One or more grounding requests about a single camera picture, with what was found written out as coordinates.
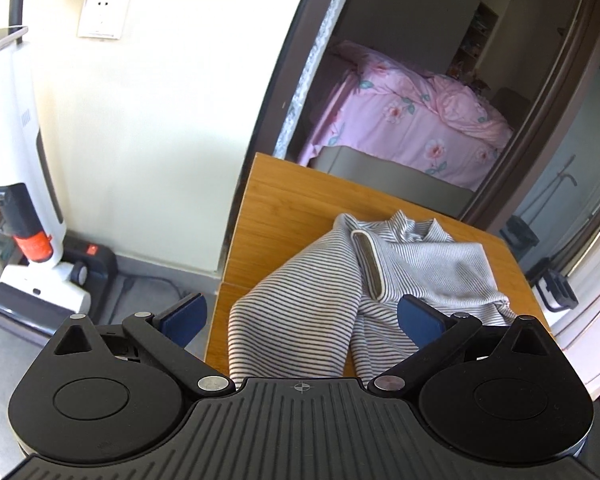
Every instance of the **shelf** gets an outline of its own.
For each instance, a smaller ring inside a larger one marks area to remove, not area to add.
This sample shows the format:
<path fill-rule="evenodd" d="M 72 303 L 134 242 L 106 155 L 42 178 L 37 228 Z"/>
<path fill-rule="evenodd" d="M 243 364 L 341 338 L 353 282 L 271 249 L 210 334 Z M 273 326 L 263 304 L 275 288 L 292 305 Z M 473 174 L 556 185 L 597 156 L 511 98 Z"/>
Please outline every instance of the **shelf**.
<path fill-rule="evenodd" d="M 484 38 L 488 38 L 489 35 L 486 32 L 481 31 L 478 27 L 476 27 L 475 25 L 469 25 L 469 29 L 480 34 L 482 37 Z"/>
<path fill-rule="evenodd" d="M 461 47 L 461 46 L 459 46 L 459 47 L 458 47 L 458 50 L 459 50 L 460 52 L 464 52 L 465 54 L 467 54 L 467 56 L 469 56 L 469 57 L 471 57 L 471 58 L 473 58 L 473 59 L 478 59 L 478 56 L 475 56 L 474 54 L 472 54 L 472 53 L 471 53 L 471 52 L 469 52 L 467 49 L 465 49 L 465 48 L 463 48 L 463 47 Z"/>

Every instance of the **lace curtain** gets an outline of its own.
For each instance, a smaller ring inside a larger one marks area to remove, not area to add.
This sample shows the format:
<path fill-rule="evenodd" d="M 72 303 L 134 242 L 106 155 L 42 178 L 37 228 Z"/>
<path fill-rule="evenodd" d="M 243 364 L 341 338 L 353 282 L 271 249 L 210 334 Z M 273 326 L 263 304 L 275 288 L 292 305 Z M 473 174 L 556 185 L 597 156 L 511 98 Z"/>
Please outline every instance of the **lace curtain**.
<path fill-rule="evenodd" d="M 311 86 L 311 82 L 314 79 L 315 71 L 320 64 L 322 54 L 324 54 L 345 1 L 346 0 L 331 0 L 329 8 L 324 15 L 320 30 L 314 41 L 314 46 L 312 47 L 309 57 L 306 60 L 306 64 L 304 65 L 304 69 L 302 70 L 296 93 L 291 99 L 285 122 L 282 125 L 282 130 L 280 131 L 278 141 L 276 142 L 276 149 L 273 152 L 273 156 L 276 156 L 277 158 L 285 158 L 286 149 L 296 130 L 296 126 L 298 126 L 298 119 L 300 118 L 300 112 L 302 112 L 309 86 Z"/>

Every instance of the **vent grille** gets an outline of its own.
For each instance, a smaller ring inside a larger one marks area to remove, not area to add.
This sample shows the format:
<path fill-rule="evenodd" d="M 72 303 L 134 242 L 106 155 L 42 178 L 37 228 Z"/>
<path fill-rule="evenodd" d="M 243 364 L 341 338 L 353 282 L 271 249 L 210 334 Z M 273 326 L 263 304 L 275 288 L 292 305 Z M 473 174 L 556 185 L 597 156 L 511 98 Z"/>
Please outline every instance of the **vent grille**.
<path fill-rule="evenodd" d="M 29 112 L 29 109 L 27 108 L 25 110 L 25 112 L 22 114 L 22 127 L 24 128 L 25 126 L 27 126 L 27 124 L 29 124 L 30 120 L 31 120 L 31 113 Z"/>

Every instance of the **bed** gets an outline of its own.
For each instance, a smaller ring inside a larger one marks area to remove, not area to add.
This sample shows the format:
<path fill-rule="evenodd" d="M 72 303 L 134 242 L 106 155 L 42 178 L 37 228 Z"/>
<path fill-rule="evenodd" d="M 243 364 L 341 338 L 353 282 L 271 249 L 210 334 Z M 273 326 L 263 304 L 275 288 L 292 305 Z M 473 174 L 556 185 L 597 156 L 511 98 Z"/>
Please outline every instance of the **bed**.
<path fill-rule="evenodd" d="M 307 166 L 324 148 L 346 147 L 477 189 L 512 134 L 495 108 L 455 79 L 351 41 L 331 52 L 308 96 L 310 126 L 299 164 Z"/>

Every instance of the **crosshair marking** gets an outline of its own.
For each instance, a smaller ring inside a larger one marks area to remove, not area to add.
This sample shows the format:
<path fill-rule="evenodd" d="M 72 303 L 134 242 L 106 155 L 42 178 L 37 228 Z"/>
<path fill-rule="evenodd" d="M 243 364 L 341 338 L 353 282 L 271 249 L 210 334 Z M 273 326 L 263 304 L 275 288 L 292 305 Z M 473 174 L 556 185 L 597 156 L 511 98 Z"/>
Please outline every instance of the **crosshair marking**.
<path fill-rule="evenodd" d="M 309 386 L 307 383 L 298 383 L 293 386 L 293 389 L 297 390 L 301 394 L 304 394 L 310 388 L 313 388 L 313 386 Z"/>

